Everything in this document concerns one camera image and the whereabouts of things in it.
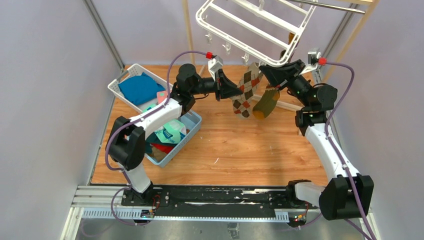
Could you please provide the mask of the argyle patterned sock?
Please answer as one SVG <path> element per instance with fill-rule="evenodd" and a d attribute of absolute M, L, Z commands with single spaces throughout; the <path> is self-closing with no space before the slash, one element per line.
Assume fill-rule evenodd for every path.
<path fill-rule="evenodd" d="M 242 94 L 230 98 L 233 112 L 237 117 L 247 119 L 252 115 L 252 99 L 260 86 L 262 77 L 259 63 L 253 62 L 248 66 L 237 85 Z"/>

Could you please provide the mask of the olive striped sock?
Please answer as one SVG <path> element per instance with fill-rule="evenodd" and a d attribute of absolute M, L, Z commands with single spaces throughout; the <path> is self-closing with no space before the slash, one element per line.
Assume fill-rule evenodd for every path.
<path fill-rule="evenodd" d="M 262 97 L 252 109 L 253 116 L 259 120 L 267 118 L 275 109 L 279 98 L 280 91 L 275 87 L 267 86 Z"/>
<path fill-rule="evenodd" d="M 290 32 L 288 34 L 288 44 L 291 44 L 292 43 L 294 37 L 295 37 L 295 34 L 294 33 Z M 286 51 L 287 51 L 286 49 L 284 49 L 284 50 L 281 51 L 280 58 L 282 58 L 285 55 Z"/>

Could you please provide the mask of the white clip sock hanger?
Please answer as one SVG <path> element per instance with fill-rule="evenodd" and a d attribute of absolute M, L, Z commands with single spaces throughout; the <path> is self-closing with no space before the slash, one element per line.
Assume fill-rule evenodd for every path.
<path fill-rule="evenodd" d="M 256 58 L 281 67 L 296 51 L 318 1 L 207 0 L 195 13 L 211 42 L 220 39 L 227 54 L 243 52 L 244 63 Z"/>

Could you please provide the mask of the pink patterned sock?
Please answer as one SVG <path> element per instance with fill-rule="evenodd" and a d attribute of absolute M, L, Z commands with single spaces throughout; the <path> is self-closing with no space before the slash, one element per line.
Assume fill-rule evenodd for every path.
<path fill-rule="evenodd" d="M 168 92 L 166 90 L 158 91 L 156 93 L 156 98 L 157 98 L 157 103 L 160 104 L 168 98 Z"/>

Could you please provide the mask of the teal and white sock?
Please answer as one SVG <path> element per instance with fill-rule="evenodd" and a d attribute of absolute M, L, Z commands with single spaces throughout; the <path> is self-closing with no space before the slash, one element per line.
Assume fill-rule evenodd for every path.
<path fill-rule="evenodd" d="M 164 107 L 147 117 L 146 123 L 150 135 L 155 133 L 166 145 L 179 144 L 187 135 L 186 126 L 176 116 L 175 108 Z"/>

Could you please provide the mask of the dark green sock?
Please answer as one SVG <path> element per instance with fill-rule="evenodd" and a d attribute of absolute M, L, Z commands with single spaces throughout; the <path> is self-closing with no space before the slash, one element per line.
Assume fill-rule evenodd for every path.
<path fill-rule="evenodd" d="M 153 153 L 152 144 L 159 144 L 159 145 L 163 145 L 163 146 L 166 145 L 165 143 L 163 143 L 159 140 L 159 138 L 156 136 L 155 133 L 152 133 L 145 140 L 145 144 L 144 144 L 144 146 L 145 146 L 144 153 L 145 154 L 152 154 Z"/>

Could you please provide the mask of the beige sock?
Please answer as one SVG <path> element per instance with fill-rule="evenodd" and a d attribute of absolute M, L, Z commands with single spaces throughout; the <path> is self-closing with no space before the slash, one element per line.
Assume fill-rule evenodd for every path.
<path fill-rule="evenodd" d="M 169 154 L 175 148 L 175 145 L 163 145 L 159 143 L 151 143 L 150 145 L 166 154 Z"/>

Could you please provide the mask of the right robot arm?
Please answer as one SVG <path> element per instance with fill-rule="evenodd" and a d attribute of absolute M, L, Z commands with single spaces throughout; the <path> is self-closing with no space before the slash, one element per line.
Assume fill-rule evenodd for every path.
<path fill-rule="evenodd" d="M 305 202 L 312 204 L 321 210 L 326 220 L 365 218 L 374 182 L 352 165 L 334 139 L 327 113 L 337 108 L 338 90 L 327 83 L 312 85 L 303 76 L 306 68 L 301 60 L 280 67 L 259 66 L 272 87 L 287 89 L 303 104 L 296 111 L 295 124 L 312 145 L 328 178 L 326 186 L 309 180 L 290 181 L 286 203 L 294 209 Z"/>

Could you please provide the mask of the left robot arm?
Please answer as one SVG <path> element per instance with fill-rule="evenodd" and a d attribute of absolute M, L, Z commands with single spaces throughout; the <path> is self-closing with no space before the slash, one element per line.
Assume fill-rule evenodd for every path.
<path fill-rule="evenodd" d="M 195 95 L 215 94 L 216 99 L 242 95 L 240 88 L 227 78 L 221 67 L 211 77 L 202 78 L 190 63 L 179 67 L 176 82 L 168 98 L 154 108 L 132 119 L 115 120 L 108 139 L 105 156 L 111 157 L 122 171 L 135 201 L 145 207 L 154 199 L 152 182 L 142 164 L 146 138 L 159 127 L 188 113 L 196 102 Z"/>

